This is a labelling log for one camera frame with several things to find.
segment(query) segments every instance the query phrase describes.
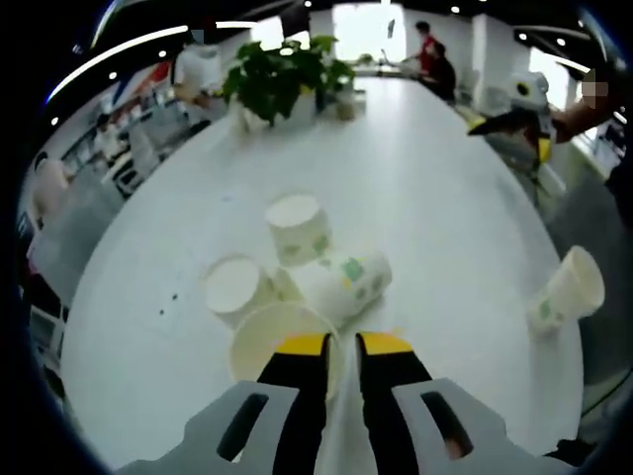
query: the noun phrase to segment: chair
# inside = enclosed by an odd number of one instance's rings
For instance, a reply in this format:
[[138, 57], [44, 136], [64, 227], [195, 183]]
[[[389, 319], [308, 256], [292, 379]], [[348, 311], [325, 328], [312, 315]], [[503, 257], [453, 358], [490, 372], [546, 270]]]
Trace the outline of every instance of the chair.
[[45, 218], [32, 244], [31, 262], [67, 308], [92, 252], [120, 209], [98, 180], [91, 182], [89, 173], [73, 181], [59, 211]]
[[132, 168], [123, 171], [115, 178], [119, 189], [128, 195], [132, 195], [160, 165], [160, 156], [145, 133], [143, 124], [137, 124], [130, 129], [130, 149]]
[[470, 105], [473, 102], [473, 91], [479, 81], [479, 71], [466, 68], [457, 84], [455, 98], [458, 104]]

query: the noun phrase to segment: window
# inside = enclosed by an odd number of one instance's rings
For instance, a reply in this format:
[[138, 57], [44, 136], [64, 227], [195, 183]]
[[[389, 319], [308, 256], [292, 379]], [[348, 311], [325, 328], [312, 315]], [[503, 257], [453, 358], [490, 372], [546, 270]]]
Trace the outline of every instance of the window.
[[254, 42], [261, 42], [262, 49], [280, 48], [284, 40], [281, 19], [272, 17], [257, 22], [257, 25], [250, 30], [250, 38]]
[[[281, 26], [279, 17], [272, 17], [258, 22], [255, 27], [250, 30], [250, 38], [254, 42], [261, 42], [262, 49], [280, 48], [284, 40], [284, 30]], [[301, 48], [310, 47], [310, 34], [308, 32], [299, 32], [288, 40], [294, 40], [301, 43]]]
[[547, 100], [560, 110], [567, 107], [567, 94], [570, 83], [570, 75], [565, 67], [561, 66], [549, 54], [533, 47], [530, 50], [530, 65], [532, 72], [542, 72], [550, 88], [547, 92]]
[[[402, 5], [377, 3], [334, 5], [332, 10], [336, 57], [345, 61], [358, 59], [363, 53], [375, 59], [402, 61], [407, 57], [405, 12]], [[395, 20], [393, 36], [388, 39], [389, 22]]]

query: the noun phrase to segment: ceiling light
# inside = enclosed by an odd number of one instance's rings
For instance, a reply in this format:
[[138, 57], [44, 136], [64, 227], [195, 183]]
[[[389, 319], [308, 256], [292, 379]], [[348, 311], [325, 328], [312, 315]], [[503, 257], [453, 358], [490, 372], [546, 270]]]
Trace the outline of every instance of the ceiling light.
[[66, 87], [68, 84], [70, 84], [72, 81], [74, 81], [77, 77], [79, 77], [81, 74], [86, 72], [91, 67], [99, 64], [101, 61], [104, 61], [104, 60], [108, 59], [109, 57], [114, 56], [115, 54], [117, 54], [117, 53], [119, 53], [121, 51], [125, 51], [126, 49], [135, 47], [137, 45], [141, 45], [143, 43], [150, 42], [150, 41], [156, 40], [158, 38], [163, 38], [163, 37], [168, 37], [170, 35], [178, 35], [180, 33], [185, 33], [188, 30], [189, 30], [189, 28], [186, 25], [183, 25], [181, 27], [167, 28], [166, 30], [160, 30], [159, 32], [149, 33], [147, 35], [143, 35], [142, 37], [134, 38], [133, 40], [128, 40], [128, 41], [126, 41], [124, 43], [121, 43], [120, 45], [115, 46], [115, 47], [111, 47], [107, 51], [104, 51], [101, 54], [97, 54], [95, 57], [93, 57], [89, 61], [84, 62], [77, 69], [75, 69], [70, 74], [68, 74], [66, 77], [64, 77], [61, 80], [61, 82], [55, 86], [55, 88], [52, 90], [52, 92], [50, 94], [48, 94], [48, 97], [47, 97], [46, 101], [47, 102], [50, 101], [50, 99], [52, 99], [52, 97], [55, 94], [57, 94], [61, 89]]
[[567, 59], [566, 57], [556, 56], [555, 54], [550, 54], [549, 52], [544, 52], [543, 54], [546, 57], [551, 57], [556, 62], [558, 62], [559, 64], [563, 64], [564, 66], [572, 67], [573, 69], [577, 69], [578, 71], [583, 72], [585, 74], [587, 74], [589, 72], [589, 68], [588, 67], [583, 66], [582, 64], [579, 64], [579, 63], [577, 63], [575, 61], [572, 61], [570, 59]]
[[614, 112], [613, 115], [618, 121], [620, 121], [622, 124], [626, 126], [627, 120], [622, 114], [620, 114], [619, 112]]
[[216, 22], [216, 28], [254, 28], [257, 22]]

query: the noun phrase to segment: red shirt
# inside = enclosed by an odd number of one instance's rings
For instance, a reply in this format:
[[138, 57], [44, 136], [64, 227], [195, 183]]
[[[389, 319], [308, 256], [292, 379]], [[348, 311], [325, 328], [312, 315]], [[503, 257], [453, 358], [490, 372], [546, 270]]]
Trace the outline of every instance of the red shirt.
[[435, 58], [431, 56], [429, 50], [434, 47], [436, 43], [437, 40], [431, 35], [427, 36], [424, 40], [424, 43], [422, 43], [422, 49], [420, 50], [418, 57], [419, 65], [422, 71], [428, 72], [433, 67], [433, 62], [435, 61]]

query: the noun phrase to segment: white paper cup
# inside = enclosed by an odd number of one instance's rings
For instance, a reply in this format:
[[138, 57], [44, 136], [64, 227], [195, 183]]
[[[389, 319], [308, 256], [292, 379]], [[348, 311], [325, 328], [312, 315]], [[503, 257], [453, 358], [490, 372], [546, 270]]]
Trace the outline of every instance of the white paper cup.
[[279, 268], [277, 298], [304, 301], [339, 329], [360, 314], [392, 282], [392, 269], [380, 250], [332, 250], [301, 267]]
[[275, 286], [250, 257], [232, 254], [215, 262], [203, 278], [207, 307], [236, 329], [255, 309], [275, 300]]
[[331, 246], [327, 215], [311, 194], [277, 198], [266, 211], [266, 221], [283, 266], [310, 262]]
[[528, 322], [540, 333], [549, 332], [592, 315], [604, 303], [604, 294], [597, 263], [575, 245], [528, 309]]
[[331, 333], [329, 339], [327, 395], [338, 391], [344, 355], [334, 327], [314, 310], [295, 303], [274, 303], [254, 311], [236, 330], [229, 350], [230, 373], [234, 381], [255, 381], [275, 349], [289, 336], [303, 333]]

